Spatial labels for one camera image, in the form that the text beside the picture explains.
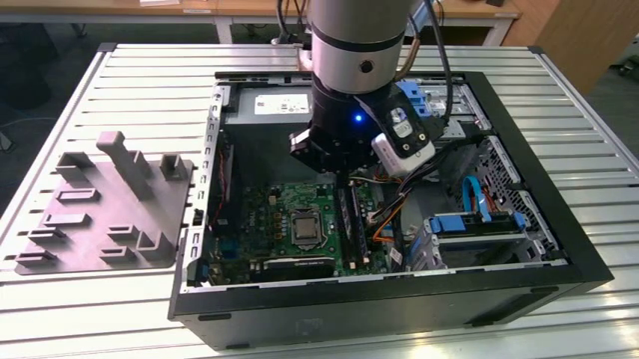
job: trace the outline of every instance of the white label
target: white label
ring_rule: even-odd
[[[184,9],[183,13],[211,13],[211,10],[204,9]]]
[[[256,114],[307,114],[308,95],[259,95],[256,97]]]
[[[412,133],[412,126],[408,120],[402,121],[400,123],[394,125],[392,129],[395,130],[395,133],[400,138],[407,137]]]
[[[495,17],[518,17],[516,13],[496,13]]]
[[[398,264],[402,264],[403,256],[400,252],[395,249],[395,247],[391,248],[391,258],[394,261],[396,261]]]

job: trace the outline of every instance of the cpu socket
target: cpu socket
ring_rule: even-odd
[[[322,243],[322,218],[319,212],[300,212],[291,214],[292,235],[291,243],[303,250],[312,249]]]

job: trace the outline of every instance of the green circuit board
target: green circuit board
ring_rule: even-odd
[[[374,210],[375,200],[367,184],[356,189],[356,194],[363,212]],[[315,244],[300,246],[294,240],[292,222],[304,215],[319,218],[320,237]],[[224,276],[231,283],[249,282],[247,262],[259,258],[331,257],[335,276],[386,273],[383,248],[370,253],[371,262],[366,266],[351,269],[343,264],[336,216],[332,185],[244,188],[240,235],[233,244],[236,254],[232,260],[223,262]]]

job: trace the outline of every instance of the metal slatted table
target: metal slatted table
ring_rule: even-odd
[[[451,47],[448,54],[454,70],[488,76],[616,279],[508,325],[243,352],[256,358],[638,354],[638,161],[544,55],[526,48],[468,47]],[[172,269],[21,277],[4,259],[23,249],[25,231],[37,224],[64,151],[99,159],[97,134],[120,130],[127,147],[147,159],[172,151],[197,163],[216,71],[296,68],[291,47],[119,45],[96,54],[0,220],[0,358],[217,355],[165,319]],[[415,69],[442,70],[435,48],[420,50]],[[184,216],[188,223],[192,213]]]

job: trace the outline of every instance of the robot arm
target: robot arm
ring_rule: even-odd
[[[379,160],[403,175],[435,154],[395,85],[412,0],[311,3],[312,120],[291,136],[292,155],[318,172],[348,174]]]

